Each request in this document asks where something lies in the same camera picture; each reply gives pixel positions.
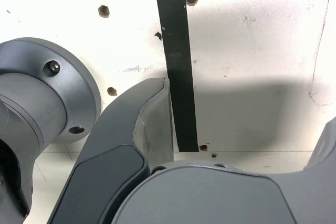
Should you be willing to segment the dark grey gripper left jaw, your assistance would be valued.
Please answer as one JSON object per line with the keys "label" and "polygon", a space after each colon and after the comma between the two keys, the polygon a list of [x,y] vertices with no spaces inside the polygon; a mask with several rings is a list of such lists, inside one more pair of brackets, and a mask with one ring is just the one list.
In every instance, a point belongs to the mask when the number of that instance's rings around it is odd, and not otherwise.
{"label": "dark grey gripper left jaw", "polygon": [[130,192],[173,158],[169,81],[146,79],[100,115],[49,223],[111,223]]}

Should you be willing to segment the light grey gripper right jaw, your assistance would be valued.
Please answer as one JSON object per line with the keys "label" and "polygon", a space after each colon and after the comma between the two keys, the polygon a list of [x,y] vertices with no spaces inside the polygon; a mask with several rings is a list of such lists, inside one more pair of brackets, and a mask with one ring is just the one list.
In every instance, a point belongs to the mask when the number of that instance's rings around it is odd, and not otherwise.
{"label": "light grey gripper right jaw", "polygon": [[302,171],[173,166],[138,185],[113,223],[335,223],[335,120]]}

